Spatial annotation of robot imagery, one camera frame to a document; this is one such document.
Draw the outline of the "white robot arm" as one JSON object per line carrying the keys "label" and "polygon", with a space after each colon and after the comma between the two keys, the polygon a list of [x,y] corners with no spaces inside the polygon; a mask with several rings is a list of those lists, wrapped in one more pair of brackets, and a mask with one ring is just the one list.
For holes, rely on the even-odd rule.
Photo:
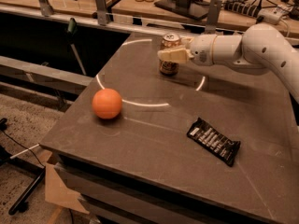
{"label": "white robot arm", "polygon": [[299,51],[273,26],[252,25],[242,35],[199,35],[161,49],[161,61],[201,66],[224,65],[244,74],[273,72],[299,103]]}

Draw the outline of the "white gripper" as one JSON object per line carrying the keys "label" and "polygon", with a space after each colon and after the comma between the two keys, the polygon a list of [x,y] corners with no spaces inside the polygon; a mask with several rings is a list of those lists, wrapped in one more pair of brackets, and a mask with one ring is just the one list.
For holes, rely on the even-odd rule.
{"label": "white gripper", "polygon": [[181,44],[185,47],[173,47],[162,49],[157,52],[158,58],[164,62],[186,63],[188,60],[197,65],[210,66],[213,64],[213,44],[216,35],[199,35],[193,37],[182,37]]}

